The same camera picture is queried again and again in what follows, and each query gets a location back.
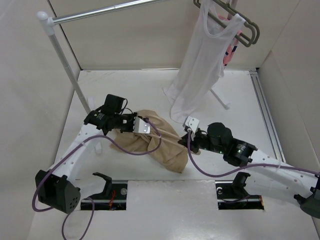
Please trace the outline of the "beige t shirt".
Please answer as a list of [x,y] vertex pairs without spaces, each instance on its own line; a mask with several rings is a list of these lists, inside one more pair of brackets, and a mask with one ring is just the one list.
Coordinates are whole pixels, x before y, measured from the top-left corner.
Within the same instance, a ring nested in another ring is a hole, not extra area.
[[[178,136],[174,128],[153,110],[139,110],[138,115],[148,118],[150,122],[160,131],[167,131]],[[155,149],[160,139],[145,134],[115,131],[115,143],[131,153],[146,153]],[[162,139],[159,148],[149,154],[155,161],[166,170],[174,173],[182,173],[188,163],[186,147],[178,141],[165,141]]]

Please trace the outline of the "beige wooden hanger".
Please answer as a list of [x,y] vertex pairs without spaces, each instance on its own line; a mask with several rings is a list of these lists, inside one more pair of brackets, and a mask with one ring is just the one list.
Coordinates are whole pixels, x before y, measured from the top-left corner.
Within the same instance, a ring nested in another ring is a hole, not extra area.
[[167,141],[167,142],[168,141],[174,142],[174,141],[181,140],[181,137],[168,131],[160,131],[160,133],[151,131],[150,133],[147,133],[145,135],[148,137],[154,137],[158,139],[162,138],[163,141]]

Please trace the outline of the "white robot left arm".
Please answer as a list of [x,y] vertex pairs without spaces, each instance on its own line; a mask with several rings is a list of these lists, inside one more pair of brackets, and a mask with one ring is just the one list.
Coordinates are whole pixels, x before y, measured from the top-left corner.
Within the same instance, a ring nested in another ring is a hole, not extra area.
[[100,140],[108,138],[109,132],[133,133],[138,129],[142,120],[136,112],[124,112],[127,104],[126,98],[108,94],[103,105],[87,114],[62,158],[48,170],[38,171],[31,202],[35,212],[41,211],[36,201],[47,205],[49,210],[70,214],[82,200],[104,199],[111,194],[111,177],[100,172],[94,172],[86,179],[78,179],[77,175]]

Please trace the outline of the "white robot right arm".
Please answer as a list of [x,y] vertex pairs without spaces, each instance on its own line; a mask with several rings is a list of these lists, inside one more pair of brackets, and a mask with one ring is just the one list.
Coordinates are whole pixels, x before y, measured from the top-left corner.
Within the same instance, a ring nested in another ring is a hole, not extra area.
[[179,144],[185,146],[188,155],[200,150],[221,154],[234,169],[220,174],[210,174],[191,160],[194,167],[210,178],[222,178],[236,174],[231,191],[237,197],[260,195],[291,203],[314,218],[320,217],[320,173],[294,167],[262,152],[255,145],[233,137],[221,122],[199,128],[199,121],[190,117],[183,124],[186,135]]

